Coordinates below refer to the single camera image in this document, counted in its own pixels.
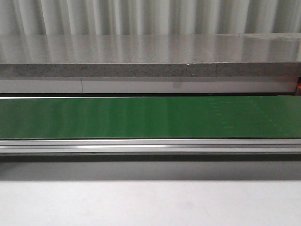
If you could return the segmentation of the green conveyor belt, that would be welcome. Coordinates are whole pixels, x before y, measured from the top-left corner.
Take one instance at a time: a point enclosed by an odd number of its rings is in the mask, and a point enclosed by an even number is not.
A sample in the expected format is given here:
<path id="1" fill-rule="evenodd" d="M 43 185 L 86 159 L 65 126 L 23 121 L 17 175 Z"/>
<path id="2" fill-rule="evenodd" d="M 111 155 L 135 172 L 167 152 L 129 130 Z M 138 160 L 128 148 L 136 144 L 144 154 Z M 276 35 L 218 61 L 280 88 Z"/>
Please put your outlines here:
<path id="1" fill-rule="evenodd" d="M 2 139 L 299 138 L 297 96 L 24 98 L 0 102 Z"/>

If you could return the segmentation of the grey speckled stone countertop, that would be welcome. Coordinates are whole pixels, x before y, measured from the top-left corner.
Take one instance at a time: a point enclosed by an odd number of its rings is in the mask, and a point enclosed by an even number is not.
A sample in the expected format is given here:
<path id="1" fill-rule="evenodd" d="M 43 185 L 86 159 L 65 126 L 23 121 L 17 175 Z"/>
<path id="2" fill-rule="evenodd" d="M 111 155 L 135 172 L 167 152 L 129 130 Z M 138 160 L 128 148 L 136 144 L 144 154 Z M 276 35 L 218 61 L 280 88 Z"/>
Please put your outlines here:
<path id="1" fill-rule="evenodd" d="M 298 33 L 2 35 L 3 78 L 300 77 Z"/>

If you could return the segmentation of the white pleated curtain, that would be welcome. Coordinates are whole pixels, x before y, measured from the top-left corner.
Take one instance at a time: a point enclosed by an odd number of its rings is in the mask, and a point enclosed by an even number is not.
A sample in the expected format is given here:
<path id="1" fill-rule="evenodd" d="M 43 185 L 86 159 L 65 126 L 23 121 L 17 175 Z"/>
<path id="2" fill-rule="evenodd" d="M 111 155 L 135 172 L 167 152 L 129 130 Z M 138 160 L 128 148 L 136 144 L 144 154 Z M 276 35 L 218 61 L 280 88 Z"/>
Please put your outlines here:
<path id="1" fill-rule="evenodd" d="M 2 35 L 300 32 L 298 0 L 3 0 Z"/>

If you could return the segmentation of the aluminium conveyor side rail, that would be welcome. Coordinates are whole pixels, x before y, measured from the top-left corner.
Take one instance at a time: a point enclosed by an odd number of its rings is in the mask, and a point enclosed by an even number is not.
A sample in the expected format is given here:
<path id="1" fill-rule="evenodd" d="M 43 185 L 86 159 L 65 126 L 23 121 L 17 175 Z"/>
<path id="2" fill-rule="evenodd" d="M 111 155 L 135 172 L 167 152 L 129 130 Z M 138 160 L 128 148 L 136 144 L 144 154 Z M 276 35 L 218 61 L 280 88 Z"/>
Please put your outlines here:
<path id="1" fill-rule="evenodd" d="M 7 139 L 2 162 L 299 161 L 298 138 Z"/>

